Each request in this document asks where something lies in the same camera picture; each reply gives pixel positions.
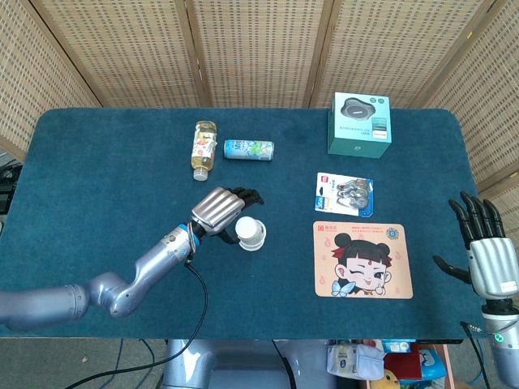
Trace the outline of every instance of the cardboard box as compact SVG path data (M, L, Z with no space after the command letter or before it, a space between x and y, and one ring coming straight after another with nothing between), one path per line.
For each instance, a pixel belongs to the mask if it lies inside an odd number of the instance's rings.
M388 97L335 92L328 120L328 154L380 158L390 144Z

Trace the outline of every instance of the robotic arm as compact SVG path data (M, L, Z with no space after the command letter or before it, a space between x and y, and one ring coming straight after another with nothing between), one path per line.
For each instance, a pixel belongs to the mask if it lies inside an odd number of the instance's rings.
M519 309L512 297L519 291L519 263L513 242L504 235L501 217L494 204L461 192L466 210L455 200L454 210L467 250L469 271L433 257L441 270L466 284L486 300L482 313L491 336L491 349L500 379L519 388Z
M190 260L204 236L217 235L234 244L225 227L254 203L263 204L256 190L216 188L191 211L191 221L180 224L135 262L135 278L127 283L117 274L101 274L83 285L72 284L27 292L0 291L0 324L17 331L31 331L74 322L90 305L105 308L113 318L136 310L149 289L174 266Z

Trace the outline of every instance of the table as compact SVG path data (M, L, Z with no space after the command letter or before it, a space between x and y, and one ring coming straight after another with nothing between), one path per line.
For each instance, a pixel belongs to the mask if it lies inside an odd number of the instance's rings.
M199 338L335 339L464 337L482 325L472 288L442 273L443 255L467 267L454 214L459 190L475 192L456 118L442 109L393 109L392 145L379 160L328 155L326 109L55 109L36 126L5 232L0 287L85 282L106 271L133 280L133 262L216 186L256 188L266 204L244 214L268 229L255 253L206 238L193 262L207 282ZM218 125L215 169L192 179L195 124ZM225 160L225 139L276 143L271 162ZM318 172L369 177L375 213L360 221L405 226L414 297L317 297L312 225L358 221L314 211ZM176 267L130 317L91 307L73 324L24 336L185 338L202 310L198 281ZM0 336L19 336L5 327Z

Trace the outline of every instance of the yellow toy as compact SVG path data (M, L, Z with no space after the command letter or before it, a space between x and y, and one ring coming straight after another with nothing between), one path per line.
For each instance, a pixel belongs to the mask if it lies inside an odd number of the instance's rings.
M384 369L384 377L376 381L370 381L371 389L400 389L397 376L392 371Z

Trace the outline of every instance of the mouse pad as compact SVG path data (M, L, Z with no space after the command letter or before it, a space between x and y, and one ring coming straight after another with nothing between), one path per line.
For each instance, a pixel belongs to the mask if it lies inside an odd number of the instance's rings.
M321 297L411 298L400 224L314 223L315 293Z

